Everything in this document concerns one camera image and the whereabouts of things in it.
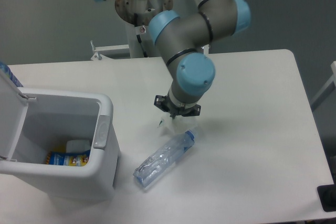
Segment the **open lid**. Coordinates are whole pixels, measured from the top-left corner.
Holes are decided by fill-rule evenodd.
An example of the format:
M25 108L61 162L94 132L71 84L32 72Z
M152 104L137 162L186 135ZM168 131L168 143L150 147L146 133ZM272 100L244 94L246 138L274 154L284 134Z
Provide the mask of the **open lid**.
M0 157L11 159L28 109L28 101L0 70Z

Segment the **metal bracket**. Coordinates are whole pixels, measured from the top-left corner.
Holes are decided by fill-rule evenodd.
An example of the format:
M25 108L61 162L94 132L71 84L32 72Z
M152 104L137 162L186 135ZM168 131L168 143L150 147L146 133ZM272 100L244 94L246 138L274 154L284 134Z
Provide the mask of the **metal bracket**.
M26 94L22 94L21 92L18 95L26 100L36 100L36 97L30 97Z
M104 55L121 55L121 54L129 54L130 47L129 45L119 45L119 46L108 46L108 47L95 47L93 44L93 40L90 42L92 52L94 53L91 57L91 60L102 60Z
M9 159L8 157L4 157L4 156L0 156L0 161L17 162L16 159Z

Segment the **white table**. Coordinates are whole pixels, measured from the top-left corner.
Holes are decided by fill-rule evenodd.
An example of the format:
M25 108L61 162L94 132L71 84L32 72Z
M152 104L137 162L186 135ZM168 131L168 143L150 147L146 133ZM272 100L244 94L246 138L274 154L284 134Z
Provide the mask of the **white table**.
M142 191L132 173L166 140L153 105L171 78L160 58L11 66L27 87L107 94L122 157L111 201L49 198L0 175L5 223L271 223L335 217L316 188L332 184L294 56L287 50L211 55L216 79L199 101L200 137Z

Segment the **plastic water bottle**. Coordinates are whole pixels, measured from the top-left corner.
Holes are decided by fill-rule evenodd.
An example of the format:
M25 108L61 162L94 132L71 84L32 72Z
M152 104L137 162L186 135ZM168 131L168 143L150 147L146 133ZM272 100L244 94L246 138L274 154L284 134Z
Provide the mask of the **plastic water bottle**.
M23 87L21 82L19 82L19 80L11 72L11 69L9 68L9 66L2 63L1 61L0 61L0 69L12 80L12 82L15 84L15 86Z
M135 169L133 176L146 188L194 145L194 139L191 131L173 137Z

